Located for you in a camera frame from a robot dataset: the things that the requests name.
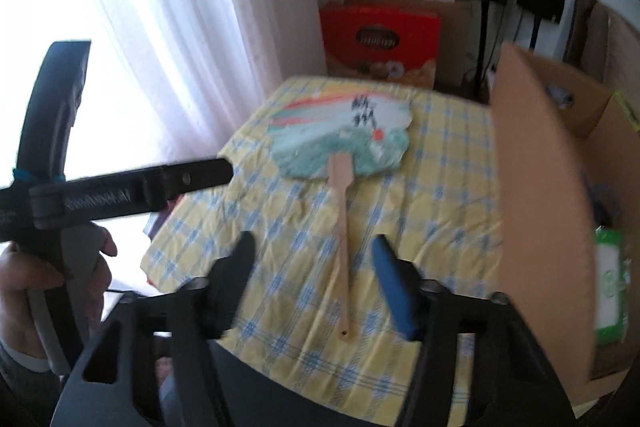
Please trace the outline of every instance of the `window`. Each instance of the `window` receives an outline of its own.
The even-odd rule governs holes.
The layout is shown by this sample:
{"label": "window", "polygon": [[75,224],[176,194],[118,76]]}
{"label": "window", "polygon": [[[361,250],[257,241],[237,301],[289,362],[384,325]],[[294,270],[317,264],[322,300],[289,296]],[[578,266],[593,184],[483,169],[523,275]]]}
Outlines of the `window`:
{"label": "window", "polygon": [[[12,181],[31,89],[49,45],[91,39],[76,125],[69,140],[68,179],[159,162],[156,116],[112,45],[94,0],[0,0],[0,187]],[[109,259],[119,286],[148,291],[140,258],[148,247],[147,216],[103,222],[120,250]]]}

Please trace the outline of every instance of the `hand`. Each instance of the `hand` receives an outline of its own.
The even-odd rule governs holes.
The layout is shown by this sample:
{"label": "hand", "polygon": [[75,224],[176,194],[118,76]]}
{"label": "hand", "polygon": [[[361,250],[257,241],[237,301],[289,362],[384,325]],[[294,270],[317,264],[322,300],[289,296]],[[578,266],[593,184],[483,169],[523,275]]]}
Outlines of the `hand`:
{"label": "hand", "polygon": [[[102,253],[114,257],[118,248],[111,234],[104,230]],[[0,339],[16,351],[46,359],[36,326],[31,317],[25,290],[49,290],[65,283],[63,275],[46,261],[17,250],[15,245],[0,255]],[[104,292],[111,284],[111,271],[104,258],[98,256],[94,274],[89,282],[84,313],[90,328],[100,325],[104,307]]]}

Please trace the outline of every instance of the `hand fan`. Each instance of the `hand fan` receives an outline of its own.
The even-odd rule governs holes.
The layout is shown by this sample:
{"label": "hand fan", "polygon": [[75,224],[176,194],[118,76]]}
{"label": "hand fan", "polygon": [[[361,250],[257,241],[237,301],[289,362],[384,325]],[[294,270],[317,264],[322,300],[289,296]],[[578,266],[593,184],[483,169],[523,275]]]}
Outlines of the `hand fan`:
{"label": "hand fan", "polygon": [[271,155],[283,177],[327,179],[338,203],[340,334],[348,335],[349,254],[345,191],[354,176],[370,176],[400,166],[409,146],[409,103],[387,94],[327,94],[287,105],[268,130]]}

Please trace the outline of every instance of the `blue strap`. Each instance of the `blue strap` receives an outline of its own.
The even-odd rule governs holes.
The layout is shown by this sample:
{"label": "blue strap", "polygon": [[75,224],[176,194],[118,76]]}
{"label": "blue strap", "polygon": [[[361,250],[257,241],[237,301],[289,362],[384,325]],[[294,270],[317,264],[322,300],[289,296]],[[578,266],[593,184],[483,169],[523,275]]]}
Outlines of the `blue strap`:
{"label": "blue strap", "polygon": [[65,182],[66,178],[64,174],[62,176],[55,176],[52,180],[44,180],[34,176],[30,172],[23,171],[22,169],[14,169],[14,180],[24,183],[41,184],[50,182]]}

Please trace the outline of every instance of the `black stand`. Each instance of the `black stand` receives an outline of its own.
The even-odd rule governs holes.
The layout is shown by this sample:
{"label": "black stand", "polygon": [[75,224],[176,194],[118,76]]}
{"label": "black stand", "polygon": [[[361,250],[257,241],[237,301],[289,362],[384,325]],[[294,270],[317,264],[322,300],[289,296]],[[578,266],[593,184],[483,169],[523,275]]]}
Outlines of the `black stand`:
{"label": "black stand", "polygon": [[486,51],[486,34],[489,29],[489,1],[482,1],[482,20],[480,22],[480,47],[478,48],[478,63],[474,78],[474,96],[480,96],[482,89],[482,71],[484,70],[484,52]]}
{"label": "black stand", "polygon": [[540,25],[542,24],[542,17],[536,15],[533,19],[533,33],[531,34],[531,44],[529,44],[529,49],[531,51],[536,49],[536,44],[538,44],[538,34],[540,33]]}

